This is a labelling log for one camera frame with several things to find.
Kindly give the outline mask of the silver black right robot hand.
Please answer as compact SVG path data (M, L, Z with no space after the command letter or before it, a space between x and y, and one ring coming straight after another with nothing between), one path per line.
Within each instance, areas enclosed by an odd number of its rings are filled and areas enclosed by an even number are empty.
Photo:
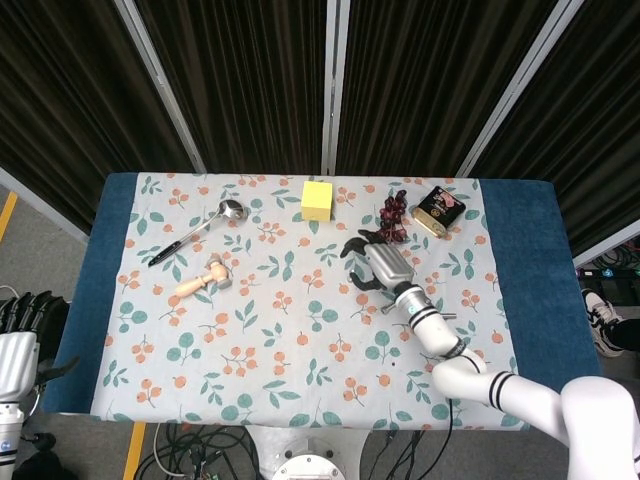
M372 278L363 281L355 272L349 274L352 283L361 291L387 291L401 295L413 285L414 270L400 252L378 232L360 229L358 236L349 239L340 253L341 258L355 252L369 266Z

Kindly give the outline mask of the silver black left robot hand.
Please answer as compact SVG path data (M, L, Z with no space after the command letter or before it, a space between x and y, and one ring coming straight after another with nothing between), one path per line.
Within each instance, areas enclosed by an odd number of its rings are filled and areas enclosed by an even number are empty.
M77 356L57 366L70 304L50 291L1 302L1 401L18 403L33 389L66 375Z

